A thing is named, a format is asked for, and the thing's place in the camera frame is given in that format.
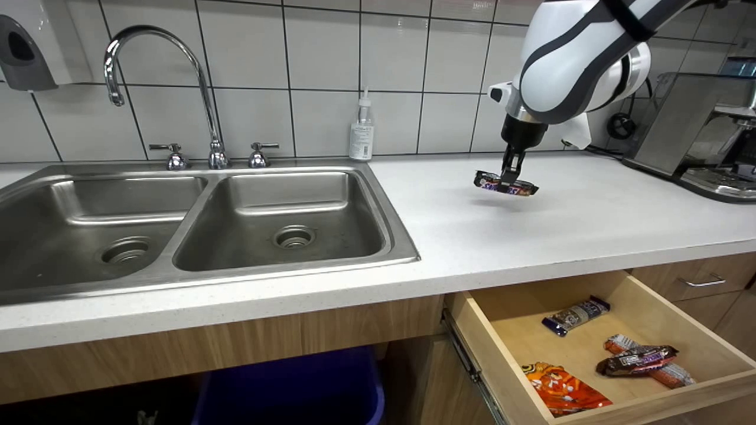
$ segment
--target open drawer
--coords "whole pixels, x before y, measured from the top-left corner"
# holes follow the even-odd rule
[[[543,316],[588,295],[608,300],[613,312],[575,329],[567,339],[541,327]],[[651,424],[756,393],[756,364],[750,357],[628,274],[461,294],[451,306],[451,325],[494,404],[513,425]],[[602,345],[615,334],[645,345],[674,345],[677,364],[697,382],[667,391],[652,378],[599,375],[595,364],[611,357]],[[613,406],[553,419],[523,374],[523,366],[535,362],[566,366],[613,400]]]

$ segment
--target double sink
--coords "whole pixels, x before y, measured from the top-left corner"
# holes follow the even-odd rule
[[[0,303],[411,263],[367,166],[45,169],[0,192]]]

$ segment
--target drawer handle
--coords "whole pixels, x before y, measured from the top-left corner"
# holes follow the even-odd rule
[[[717,289],[717,287],[728,287],[725,280],[712,280],[712,282],[691,282],[691,280],[683,280],[687,289]]]

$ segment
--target red package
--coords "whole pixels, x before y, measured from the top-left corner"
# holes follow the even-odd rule
[[[536,362],[523,366],[523,371],[553,417],[569,417],[613,404],[606,394],[569,375],[562,366]]]

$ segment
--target paper towel dispenser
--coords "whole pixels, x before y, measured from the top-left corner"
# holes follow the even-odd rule
[[[0,2],[0,70],[12,90],[90,84],[78,31],[61,0]]]

